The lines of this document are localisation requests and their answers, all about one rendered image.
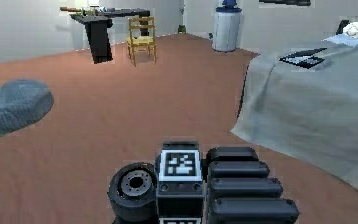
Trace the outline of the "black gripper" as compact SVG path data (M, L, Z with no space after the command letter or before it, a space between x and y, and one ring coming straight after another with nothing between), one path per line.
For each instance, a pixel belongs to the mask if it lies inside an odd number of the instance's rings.
M150 163L136 162L118 170L107 192L115 216L126 224L152 224L157 216L156 184Z

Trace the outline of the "grey floor cushion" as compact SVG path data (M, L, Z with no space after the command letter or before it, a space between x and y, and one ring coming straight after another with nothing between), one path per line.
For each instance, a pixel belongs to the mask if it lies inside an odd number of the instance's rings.
M0 136L40 121L54 105L49 87L34 79L16 79L0 87Z

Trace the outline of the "yellow wooden chair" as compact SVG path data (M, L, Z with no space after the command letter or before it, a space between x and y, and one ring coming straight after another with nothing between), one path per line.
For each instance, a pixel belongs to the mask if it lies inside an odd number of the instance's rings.
M128 57L133 65L136 65L135 53L147 52L153 56L153 62L157 61L156 26L155 18L133 17L128 19L129 36L126 39Z

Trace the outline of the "black desk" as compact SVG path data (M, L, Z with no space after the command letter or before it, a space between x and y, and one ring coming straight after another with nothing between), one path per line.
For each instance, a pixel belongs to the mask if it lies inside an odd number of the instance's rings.
M150 15L147 9L114 9L99 12L97 15L71 14L70 17L85 27L93 62L95 64L113 59L107 30L112 27L113 18L133 17L140 18Z

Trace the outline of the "white cylindrical bin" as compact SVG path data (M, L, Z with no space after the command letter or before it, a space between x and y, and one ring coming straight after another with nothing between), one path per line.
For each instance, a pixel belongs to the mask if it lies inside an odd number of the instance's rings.
M236 50L241 13L240 8L216 8L212 43L212 48L215 51L232 52Z

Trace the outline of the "grey bed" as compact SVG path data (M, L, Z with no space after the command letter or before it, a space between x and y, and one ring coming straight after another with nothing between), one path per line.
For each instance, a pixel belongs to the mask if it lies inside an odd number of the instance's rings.
M316 48L325 61L310 69L279 61ZM232 133L358 189L358 39L335 35L253 58Z

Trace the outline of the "black laptop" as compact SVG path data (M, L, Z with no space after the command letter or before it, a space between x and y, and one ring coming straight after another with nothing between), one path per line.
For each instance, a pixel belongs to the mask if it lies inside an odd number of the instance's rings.
M280 62L291 64L297 67L310 69L325 61L322 57L317 57L316 54L324 51L324 48L316 48L294 52L292 54L279 58Z

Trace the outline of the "black wall shelf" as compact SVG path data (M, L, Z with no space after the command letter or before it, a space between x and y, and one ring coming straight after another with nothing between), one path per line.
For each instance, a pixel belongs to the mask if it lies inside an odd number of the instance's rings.
M291 6L310 6L311 0L259 0L265 4L280 4L280 5L291 5Z

